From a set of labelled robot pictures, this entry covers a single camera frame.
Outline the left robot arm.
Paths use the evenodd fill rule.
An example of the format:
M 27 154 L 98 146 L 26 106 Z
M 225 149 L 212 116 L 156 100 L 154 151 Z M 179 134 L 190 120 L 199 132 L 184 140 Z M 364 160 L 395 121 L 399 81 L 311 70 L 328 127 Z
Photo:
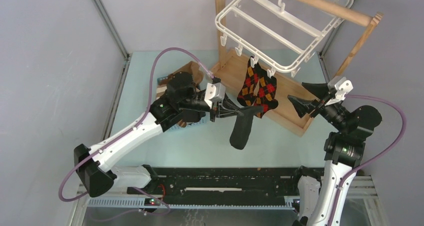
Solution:
M 206 89 L 199 91 L 190 73 L 178 72 L 171 76 L 164 94 L 132 124 L 100 143 L 90 147 L 80 144 L 74 148 L 75 172 L 87 194 L 99 197 L 121 182 L 122 177 L 113 172 L 113 167 L 140 144 L 166 132 L 186 115 L 198 120 L 206 112 L 211 121 L 227 117 L 240 120 L 247 115 L 245 108 L 228 98 L 220 79 L 214 79 Z

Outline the red black argyle sock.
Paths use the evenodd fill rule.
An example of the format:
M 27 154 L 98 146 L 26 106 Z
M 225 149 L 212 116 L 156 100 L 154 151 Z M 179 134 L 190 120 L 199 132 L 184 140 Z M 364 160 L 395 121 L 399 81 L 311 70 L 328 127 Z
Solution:
M 268 72 L 260 66 L 255 67 L 255 71 L 259 76 L 258 81 L 258 92 L 254 106 L 262 106 L 263 112 L 257 113 L 258 118 L 262 118 L 265 113 L 270 110 L 274 110 L 279 106 L 279 102 L 276 99 L 277 91 L 277 79 L 274 76 L 269 77 Z

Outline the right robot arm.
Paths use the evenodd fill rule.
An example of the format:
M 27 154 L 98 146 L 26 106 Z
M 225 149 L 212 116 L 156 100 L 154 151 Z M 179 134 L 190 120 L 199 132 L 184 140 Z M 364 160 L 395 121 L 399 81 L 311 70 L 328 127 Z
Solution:
M 298 219 L 293 225 L 338 226 L 349 187 L 356 176 L 349 172 L 361 164 L 366 139 L 380 125 L 382 116 L 370 105 L 352 112 L 342 105 L 343 96 L 353 88 L 349 80 L 343 79 L 334 85 L 306 82 L 301 85 L 316 99 L 288 95 L 298 116 L 320 115 L 337 131 L 330 132 L 324 144 L 324 178 L 318 179 L 315 171 L 302 166 L 290 182 L 291 190 L 300 195 Z

